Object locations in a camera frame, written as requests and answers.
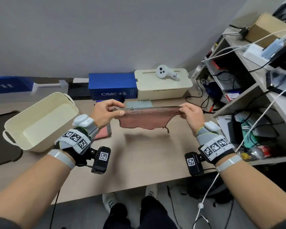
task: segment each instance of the white wristband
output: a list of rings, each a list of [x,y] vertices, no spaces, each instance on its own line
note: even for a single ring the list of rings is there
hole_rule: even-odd
[[[55,158],[57,158],[61,162],[65,163],[66,165],[68,165],[71,170],[75,167],[75,164],[71,161],[71,159],[68,158],[67,155],[63,154],[58,149],[53,149],[48,154],[53,156],[53,157],[55,157]]]
[[[234,165],[235,163],[242,161],[242,158],[239,155],[233,156],[232,158],[226,160],[224,163],[216,167],[218,173],[225,170],[226,168]]]

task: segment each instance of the blue box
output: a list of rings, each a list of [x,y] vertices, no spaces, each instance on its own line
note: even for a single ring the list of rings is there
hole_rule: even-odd
[[[29,77],[0,76],[0,94],[11,92],[30,92],[34,82]]]
[[[137,98],[138,89],[134,73],[92,73],[89,74],[88,89],[93,100]]]

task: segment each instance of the black pants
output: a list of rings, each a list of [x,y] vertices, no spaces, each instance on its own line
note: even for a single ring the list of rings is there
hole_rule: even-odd
[[[124,204],[115,204],[110,211],[103,229],[133,229],[127,217]],[[167,215],[162,204],[152,196],[146,196],[141,202],[140,226],[138,229],[177,229],[175,223]]]

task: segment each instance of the hand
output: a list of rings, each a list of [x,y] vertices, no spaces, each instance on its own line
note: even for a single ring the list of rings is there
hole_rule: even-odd
[[[92,111],[90,117],[94,119],[94,123],[99,129],[109,124],[112,118],[119,117],[125,114],[124,111],[111,112],[115,106],[119,108],[125,107],[124,104],[113,99],[105,100],[95,104],[94,110]]]
[[[203,111],[199,106],[190,103],[184,103],[182,108],[179,109],[185,115],[181,115],[183,118],[186,118],[188,125],[193,131],[194,137],[196,137],[197,131],[203,126],[205,120]]]

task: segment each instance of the white sneaker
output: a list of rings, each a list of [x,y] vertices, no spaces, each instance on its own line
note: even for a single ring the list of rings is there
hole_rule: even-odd
[[[158,192],[157,183],[148,185],[146,187],[145,197],[146,196],[152,196],[154,198],[157,198],[157,192]]]
[[[108,213],[110,213],[111,208],[116,203],[118,203],[118,200],[116,199],[116,195],[114,193],[103,194],[103,204]]]

